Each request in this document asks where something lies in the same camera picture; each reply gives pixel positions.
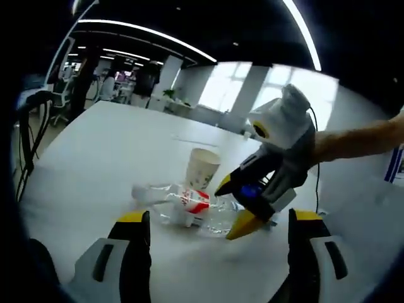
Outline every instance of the black ceiling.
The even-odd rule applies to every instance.
[[[398,76],[398,3],[372,0],[294,0],[294,3],[311,33],[322,73],[338,78],[343,85],[386,110],[402,105],[403,101],[395,97],[402,81]],[[100,0],[85,18],[151,28],[184,41],[219,62],[252,61],[265,66],[278,63],[314,70],[302,34],[282,0],[249,3]],[[189,58],[184,60],[186,66],[194,62],[213,64],[186,47],[141,30],[80,23],[75,31],[78,43],[83,45],[98,44],[158,61],[171,53],[162,48],[165,47],[176,52],[175,56]],[[118,33],[144,41],[85,31]]]

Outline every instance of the robotic hand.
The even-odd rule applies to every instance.
[[[233,194],[246,209],[239,213],[227,238],[250,234],[266,224],[296,196],[310,169],[316,132],[307,110],[310,103],[293,85],[250,112],[249,122],[263,144],[227,175],[215,195]]]

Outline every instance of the paper cup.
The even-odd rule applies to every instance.
[[[220,157],[209,150],[194,148],[189,158],[185,185],[197,191],[208,187],[220,165]]]

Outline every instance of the white table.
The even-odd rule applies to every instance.
[[[102,101],[52,142],[28,180],[21,208],[30,236],[47,246],[62,282],[73,277],[81,254],[134,209],[131,186],[181,182],[196,146],[222,158],[207,190],[213,192],[259,143],[196,121]],[[152,223],[151,301],[267,302],[288,274],[287,232],[287,211],[272,231],[236,241]]]

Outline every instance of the plastic bottle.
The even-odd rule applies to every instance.
[[[133,186],[132,197],[139,208],[151,210],[161,223],[200,226],[204,235],[224,237],[244,209],[232,195],[214,197],[178,184]]]

